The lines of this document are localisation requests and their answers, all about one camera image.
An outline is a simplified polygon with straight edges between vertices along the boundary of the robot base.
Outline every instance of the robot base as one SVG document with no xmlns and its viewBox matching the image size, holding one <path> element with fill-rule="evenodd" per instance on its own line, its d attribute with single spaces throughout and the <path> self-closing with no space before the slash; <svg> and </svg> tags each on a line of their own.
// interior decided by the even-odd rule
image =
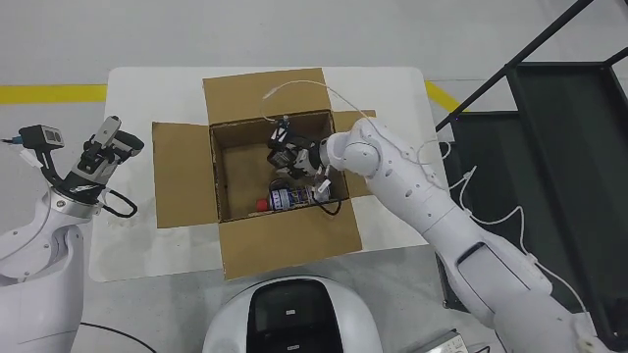
<svg viewBox="0 0 628 353">
<path fill-rule="evenodd" d="M 203 353 L 382 353 L 373 316 L 352 290 L 323 277 L 249 287 L 212 321 Z"/>
</svg>

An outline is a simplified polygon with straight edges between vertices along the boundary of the cable connector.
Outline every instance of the cable connector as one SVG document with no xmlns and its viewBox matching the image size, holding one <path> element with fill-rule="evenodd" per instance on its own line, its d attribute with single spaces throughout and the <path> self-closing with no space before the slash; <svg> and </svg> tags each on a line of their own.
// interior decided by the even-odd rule
<svg viewBox="0 0 628 353">
<path fill-rule="evenodd" d="M 275 94 L 277 92 L 277 90 L 279 90 L 278 87 L 273 87 L 272 89 L 270 89 L 268 91 L 268 93 L 264 94 L 264 97 L 262 97 L 262 100 L 267 99 L 268 97 L 272 96 L 273 94 Z"/>
<path fill-rule="evenodd" d="M 2 139 L 2 141 L 8 144 L 23 144 L 24 143 L 21 136 L 14 136 L 12 138 Z"/>
<path fill-rule="evenodd" d="M 528 259 L 528 261 L 530 261 L 533 265 L 537 265 L 539 263 L 539 259 L 537 259 L 537 257 L 530 252 L 526 254 L 526 259 Z"/>
</svg>

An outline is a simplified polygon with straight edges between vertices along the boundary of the box flap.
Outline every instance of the box flap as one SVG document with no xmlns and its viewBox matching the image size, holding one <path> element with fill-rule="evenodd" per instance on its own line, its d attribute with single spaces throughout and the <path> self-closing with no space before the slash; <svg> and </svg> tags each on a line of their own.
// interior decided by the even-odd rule
<svg viewBox="0 0 628 353">
<path fill-rule="evenodd" d="M 261 117 L 262 97 L 273 87 L 291 80 L 314 80 L 325 83 L 322 69 L 203 79 L 209 124 Z M 325 87 L 312 83 L 294 83 L 269 97 L 264 103 L 263 114 L 271 117 L 324 109 L 331 109 L 330 98 Z"/>
<path fill-rule="evenodd" d="M 350 200 L 342 202 L 335 217 L 326 216 L 317 207 L 308 207 L 219 224 L 219 232 L 226 279 L 362 249 Z"/>
<path fill-rule="evenodd" d="M 153 123 L 157 227 L 218 221 L 209 127 Z"/>
<path fill-rule="evenodd" d="M 370 118 L 376 117 L 375 111 L 363 112 Z M 334 117 L 334 127 L 336 128 L 336 132 L 349 131 L 355 122 L 362 119 L 362 114 L 356 111 L 332 112 L 332 115 Z M 346 180 L 346 187 L 349 190 L 349 196 L 351 198 L 371 195 L 371 191 L 366 188 L 366 180 L 364 177 L 356 175 L 352 172 L 344 171 L 344 179 Z"/>
</svg>

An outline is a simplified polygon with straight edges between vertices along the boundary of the black cable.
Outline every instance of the black cable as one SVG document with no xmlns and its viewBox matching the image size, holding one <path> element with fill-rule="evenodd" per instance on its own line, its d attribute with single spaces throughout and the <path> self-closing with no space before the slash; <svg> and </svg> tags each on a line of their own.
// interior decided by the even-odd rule
<svg viewBox="0 0 628 353">
<path fill-rule="evenodd" d="M 140 345 L 144 346 L 146 349 L 150 350 L 151 352 L 153 352 L 153 353 L 157 353 L 157 350 L 155 350 L 155 349 L 153 349 L 152 347 L 148 346 L 146 343 L 144 343 L 144 342 L 140 341 L 139 339 L 135 338 L 135 337 L 134 337 L 134 336 L 132 336 L 132 335 L 128 335 L 128 334 L 127 334 L 127 333 L 125 333 L 125 332 L 122 332 L 122 331 L 116 330 L 115 328 L 106 328 L 106 327 L 101 326 L 101 325 L 95 325 L 95 324 L 92 324 L 92 323 L 86 323 L 86 322 L 80 322 L 80 323 L 81 323 L 83 326 L 88 326 L 88 327 L 91 327 L 91 328 L 102 328 L 102 329 L 104 329 L 104 330 L 114 332 L 114 333 L 119 334 L 119 335 L 121 335 L 121 336 L 125 336 L 126 338 L 132 339 L 132 340 L 134 340 L 135 342 L 139 343 Z"/>
<path fill-rule="evenodd" d="M 321 202 L 317 201 L 317 200 L 316 200 L 316 199 L 314 199 L 313 197 L 312 197 L 312 200 L 313 200 L 313 201 L 314 201 L 314 203 L 316 203 L 316 205 L 317 205 L 318 207 L 320 207 L 320 208 L 321 208 L 321 209 L 325 212 L 325 214 L 327 214 L 328 216 L 335 216 L 335 215 L 337 215 L 337 214 L 340 212 L 340 207 L 342 206 L 342 199 L 339 199 L 339 200 L 338 200 L 338 206 L 336 207 L 336 209 L 335 209 L 333 212 L 331 212 L 331 211 L 327 210 L 327 209 L 325 208 L 325 206 L 323 206 L 323 203 L 321 203 Z"/>
<path fill-rule="evenodd" d="M 120 217 L 120 218 L 131 218 L 132 216 L 135 215 L 135 213 L 137 213 L 137 206 L 135 206 L 135 204 L 128 197 L 126 197 L 125 195 L 121 194 L 120 192 L 118 192 L 118 191 L 116 191 L 114 189 L 109 190 L 109 192 L 112 195 L 114 195 L 114 196 L 124 200 L 126 204 L 131 206 L 132 211 L 130 213 L 128 213 L 128 214 L 122 214 L 122 213 L 114 210 L 113 208 L 111 208 L 111 207 L 109 207 L 107 205 L 103 205 L 103 207 L 102 207 L 103 209 L 107 210 L 109 213 L 113 214 L 114 216 Z"/>
</svg>

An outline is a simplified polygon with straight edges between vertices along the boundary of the wire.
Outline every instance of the wire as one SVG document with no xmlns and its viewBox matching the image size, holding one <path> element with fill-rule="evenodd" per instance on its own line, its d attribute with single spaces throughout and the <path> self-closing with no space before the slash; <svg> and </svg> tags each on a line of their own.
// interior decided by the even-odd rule
<svg viewBox="0 0 628 353">
<path fill-rule="evenodd" d="M 9 254 L 2 256 L 0 258 L 0 261 L 3 261 L 5 259 L 7 259 L 11 255 L 17 253 L 18 251 L 22 250 L 27 245 L 29 245 L 33 240 L 35 240 L 35 238 L 41 233 L 41 231 L 44 229 L 44 227 L 48 223 L 48 219 L 50 218 L 50 211 L 52 210 L 52 187 L 50 185 L 48 185 L 48 180 L 46 179 L 46 177 L 43 174 L 43 172 L 41 170 L 39 170 L 39 172 L 41 173 L 41 176 L 43 177 L 43 181 L 44 181 L 44 183 L 46 185 L 46 192 L 48 193 L 48 210 L 46 211 L 46 217 L 43 219 L 43 221 L 41 222 L 41 225 L 37 228 L 37 231 L 34 233 L 34 235 L 29 240 L 27 240 L 24 244 L 22 244 L 20 247 L 18 247 L 17 249 L 13 250 Z"/>
<path fill-rule="evenodd" d="M 316 203 L 316 205 L 318 207 L 320 207 L 325 212 L 325 214 L 327 214 L 329 216 L 336 216 L 340 212 L 340 207 L 342 206 L 342 199 L 339 199 L 338 200 L 338 206 L 336 207 L 336 209 L 333 212 L 331 212 L 331 211 L 327 210 L 325 208 L 325 206 L 323 206 L 323 203 L 317 201 L 314 198 L 312 198 L 312 200 L 314 201 L 314 203 Z"/>
<path fill-rule="evenodd" d="M 589 318 L 588 311 L 587 311 L 587 307 L 585 306 L 584 301 L 582 301 L 582 298 L 580 298 L 580 295 L 578 294 L 578 292 L 576 291 L 576 289 L 573 288 L 573 286 L 571 286 L 569 284 L 569 282 L 567 282 L 566 280 L 564 280 L 563 278 L 559 277 L 556 273 L 554 273 L 553 271 L 551 271 L 550 269 L 548 269 L 547 267 L 545 267 L 541 262 L 539 262 L 539 260 L 537 259 L 537 257 L 535 257 L 532 253 L 530 253 L 525 245 L 523 244 L 523 236 L 525 233 L 525 214 L 523 212 L 523 207 L 521 207 L 521 205 L 516 206 L 514 209 L 512 209 L 512 211 L 510 213 L 508 213 L 508 215 L 506 215 L 505 217 L 496 220 L 496 221 L 491 221 L 491 222 L 486 222 L 486 221 L 482 221 L 480 219 L 478 219 L 477 217 L 475 217 L 472 213 L 471 210 L 467 209 L 464 204 L 462 203 L 462 195 L 464 194 L 464 190 L 467 187 L 467 184 L 469 183 L 469 181 L 471 180 L 471 177 L 473 176 L 473 174 L 475 173 L 476 169 L 478 167 L 475 166 L 471 169 L 471 171 L 469 171 L 467 174 L 464 174 L 464 176 L 462 177 L 463 179 L 465 179 L 464 184 L 462 185 L 462 189 L 460 190 L 460 194 L 458 197 L 458 202 L 460 204 L 460 207 L 462 208 L 462 210 L 464 210 L 465 213 L 467 213 L 467 215 L 476 223 L 478 224 L 482 224 L 482 225 L 497 225 L 497 224 L 501 224 L 505 221 L 507 221 L 510 217 L 512 217 L 516 212 L 520 212 L 521 213 L 521 233 L 519 234 L 519 245 L 521 247 L 521 251 L 526 255 L 526 257 L 528 257 L 528 259 L 530 259 L 532 261 L 532 263 L 534 265 L 536 265 L 539 269 L 543 270 L 544 272 L 546 272 L 547 274 L 549 274 L 550 276 L 556 278 L 560 283 L 562 283 L 563 285 L 565 285 L 567 287 L 567 289 L 569 289 L 569 291 L 574 295 L 574 297 L 576 297 L 576 300 L 578 301 L 578 304 L 580 304 L 580 307 L 582 308 L 582 312 L 583 314 L 585 314 L 585 316 L 587 316 Z M 593 328 L 593 333 L 596 334 L 596 327 L 593 323 L 593 320 L 591 320 L 591 318 L 589 318 L 589 321 L 591 323 L 591 327 Z"/>
<path fill-rule="evenodd" d="M 273 87 L 268 93 L 266 93 L 263 97 L 262 97 L 262 101 L 260 102 L 260 106 L 259 106 L 259 110 L 260 110 L 260 116 L 262 116 L 264 119 L 266 119 L 267 121 L 274 123 L 276 122 L 276 120 L 274 119 L 270 119 L 269 117 L 267 117 L 266 115 L 264 115 L 264 102 L 273 94 L 275 94 L 276 92 L 278 92 L 280 89 L 282 89 L 285 86 L 288 86 L 289 84 L 294 84 L 294 83 L 311 83 L 311 84 L 317 84 L 319 86 L 323 86 L 325 87 L 327 90 L 331 91 L 332 93 L 334 93 L 340 100 L 344 101 L 346 104 L 348 104 L 351 108 L 353 108 L 355 111 L 359 112 L 360 115 L 362 115 L 362 117 L 364 119 L 366 119 L 369 124 L 371 125 L 371 127 L 375 130 L 375 132 L 380 135 L 386 142 L 388 142 L 392 147 L 394 147 L 398 152 L 399 155 L 401 156 L 402 159 L 414 164 L 414 165 L 418 165 L 421 168 L 421 171 L 423 171 L 423 175 L 425 175 L 426 180 L 429 181 L 431 184 L 433 184 L 434 186 L 436 186 L 437 188 L 440 188 L 442 190 L 447 190 L 447 188 L 442 187 L 441 184 L 439 183 L 439 180 L 436 178 L 436 175 L 434 175 L 434 173 L 429 173 L 426 171 L 425 169 L 425 165 L 429 165 L 429 164 L 423 164 L 421 163 L 420 159 L 419 159 L 419 151 L 423 148 L 423 146 L 426 143 L 430 143 L 433 142 L 434 140 L 429 140 L 424 142 L 421 147 L 419 147 L 419 149 L 416 151 L 416 155 L 414 156 L 414 158 L 416 158 L 416 161 L 412 160 L 409 158 L 410 153 L 406 150 L 401 149 L 399 146 L 397 146 L 394 142 L 392 142 L 390 139 L 388 139 L 387 137 L 385 137 L 380 130 L 377 128 L 377 126 L 375 125 L 375 123 L 373 123 L 373 121 L 371 120 L 371 118 L 369 118 L 368 116 L 366 116 L 366 114 L 359 109 L 358 107 L 356 107 L 354 104 L 352 104 L 349 100 L 347 100 L 346 98 L 342 97 L 342 95 L 340 93 L 338 93 L 337 91 L 335 91 L 334 89 L 332 89 L 331 87 L 329 87 L 327 84 L 323 83 L 323 82 L 318 82 L 316 80 L 308 80 L 308 79 L 299 79 L 299 80 L 291 80 L 289 82 L 280 84 L 279 86 Z"/>
<path fill-rule="evenodd" d="M 141 340 L 135 338 L 132 335 L 129 335 L 129 334 L 125 333 L 125 332 L 119 331 L 119 330 L 117 330 L 115 328 L 107 328 L 107 327 L 104 327 L 104 326 L 101 326 L 101 325 L 95 325 L 95 324 L 87 323 L 87 322 L 80 322 L 80 323 L 83 326 L 88 326 L 90 328 L 101 328 L 101 329 L 104 329 L 104 330 L 111 331 L 111 332 L 114 332 L 116 334 L 119 334 L 121 336 L 125 336 L 126 338 L 132 339 L 135 342 L 139 343 L 140 345 L 144 346 L 146 349 L 150 350 L 151 352 L 157 353 L 157 351 L 155 349 L 153 349 L 152 347 L 148 346 L 148 344 L 142 342 Z"/>
<path fill-rule="evenodd" d="M 127 214 L 124 214 L 124 213 L 120 213 L 120 212 L 114 210 L 111 206 L 109 206 L 107 204 L 107 201 L 105 199 L 106 193 L 103 194 L 103 197 L 102 197 L 103 201 L 104 201 L 103 202 L 104 204 L 102 206 L 103 209 L 105 209 L 106 211 L 108 211 L 109 213 L 113 214 L 116 217 L 125 218 L 125 219 L 126 218 L 131 218 L 132 216 L 135 215 L 135 213 L 137 213 L 137 206 L 128 197 L 126 197 L 125 195 L 123 195 L 120 192 L 116 191 L 115 189 L 111 189 L 111 188 L 108 188 L 107 192 L 111 193 L 112 195 L 116 196 L 119 199 L 122 199 L 126 204 L 131 206 L 131 212 L 127 213 Z"/>
</svg>

